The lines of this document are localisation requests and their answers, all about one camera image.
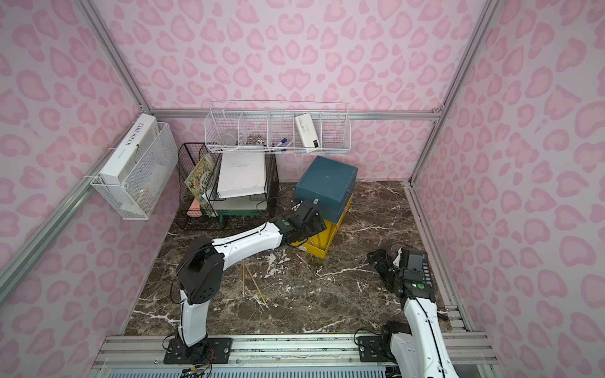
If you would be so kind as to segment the yellow bottom drawer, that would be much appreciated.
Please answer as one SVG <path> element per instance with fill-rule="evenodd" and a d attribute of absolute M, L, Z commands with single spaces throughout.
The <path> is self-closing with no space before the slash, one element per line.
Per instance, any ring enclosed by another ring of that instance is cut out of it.
<path fill-rule="evenodd" d="M 339 228 L 340 225 L 326 221 L 326 230 L 311 236 L 304 243 L 294 243 L 293 246 L 318 258 L 326 258 Z"/>

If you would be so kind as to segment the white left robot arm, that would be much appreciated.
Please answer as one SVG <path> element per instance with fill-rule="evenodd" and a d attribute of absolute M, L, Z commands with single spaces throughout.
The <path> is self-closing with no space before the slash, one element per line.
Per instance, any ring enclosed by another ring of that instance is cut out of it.
<path fill-rule="evenodd" d="M 176 273 L 181 297 L 180 340 L 187 347 L 206 342 L 210 301 L 219 293 L 226 269 L 261 252 L 303 243 L 324 230 L 320 209 L 301 202 L 287 216 L 276 216 L 245 232 L 219 239 L 194 239 Z"/>

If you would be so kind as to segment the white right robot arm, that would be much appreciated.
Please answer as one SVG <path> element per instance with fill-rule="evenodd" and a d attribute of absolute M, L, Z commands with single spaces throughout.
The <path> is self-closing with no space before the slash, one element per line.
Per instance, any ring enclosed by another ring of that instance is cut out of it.
<path fill-rule="evenodd" d="M 439 311 L 426 252 L 401 248 L 395 258 L 379 249 L 367 255 L 386 290 L 400 300 L 406 322 L 382 329 L 384 356 L 402 377 L 457 377 L 439 323 Z"/>

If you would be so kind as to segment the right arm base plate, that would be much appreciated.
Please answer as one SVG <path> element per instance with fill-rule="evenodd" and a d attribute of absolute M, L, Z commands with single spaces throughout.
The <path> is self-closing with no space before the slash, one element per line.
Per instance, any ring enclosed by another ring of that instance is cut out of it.
<path fill-rule="evenodd" d="M 360 362 L 392 362 L 394 357 L 383 349 L 382 338 L 379 335 L 357 335 L 354 343 L 358 348 Z"/>

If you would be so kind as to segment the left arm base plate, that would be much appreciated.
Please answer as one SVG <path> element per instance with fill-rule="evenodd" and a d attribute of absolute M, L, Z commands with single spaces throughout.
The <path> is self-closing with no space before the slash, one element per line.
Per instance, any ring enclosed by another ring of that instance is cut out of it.
<path fill-rule="evenodd" d="M 233 346 L 231 338 L 208 338 L 187 346 L 179 336 L 165 347 L 164 365 L 227 364 Z"/>

